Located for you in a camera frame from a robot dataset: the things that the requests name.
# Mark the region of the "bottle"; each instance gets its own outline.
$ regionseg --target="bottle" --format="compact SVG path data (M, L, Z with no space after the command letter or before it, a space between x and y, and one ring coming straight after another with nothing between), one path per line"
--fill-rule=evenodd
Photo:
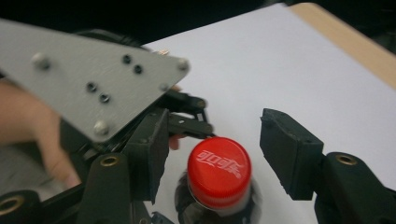
M207 138L191 152L175 205L180 224L252 223L256 190L245 149L224 137Z

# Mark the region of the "white surface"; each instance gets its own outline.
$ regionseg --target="white surface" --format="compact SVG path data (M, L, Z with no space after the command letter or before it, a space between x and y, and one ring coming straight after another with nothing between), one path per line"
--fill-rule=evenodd
M317 223L313 202L293 202L259 146L262 110L288 113L325 143L366 161L396 189L396 92L300 21L283 5L263 8L148 44L186 57L179 84L208 101L217 135L241 143L262 194L260 223ZM174 190L197 143L170 153L153 210L177 221Z

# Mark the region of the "red object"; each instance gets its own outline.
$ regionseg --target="red object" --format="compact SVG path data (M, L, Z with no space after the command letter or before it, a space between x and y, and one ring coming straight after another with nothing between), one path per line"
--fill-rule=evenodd
M208 138L190 154L191 193L205 206L223 209L238 203L250 186L250 178L250 158L234 140Z

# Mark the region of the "red bottle cap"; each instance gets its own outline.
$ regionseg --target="red bottle cap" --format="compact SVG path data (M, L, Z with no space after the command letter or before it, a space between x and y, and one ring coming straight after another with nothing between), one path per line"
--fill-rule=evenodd
M245 149L224 137L208 138L189 157L191 193L205 206L223 209L239 202L251 178L251 164Z

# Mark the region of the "gray metal bracket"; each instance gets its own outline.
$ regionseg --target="gray metal bracket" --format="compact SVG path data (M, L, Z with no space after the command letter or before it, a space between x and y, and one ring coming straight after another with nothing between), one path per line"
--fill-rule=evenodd
M93 142L105 142L186 76L189 64L0 20L0 71Z

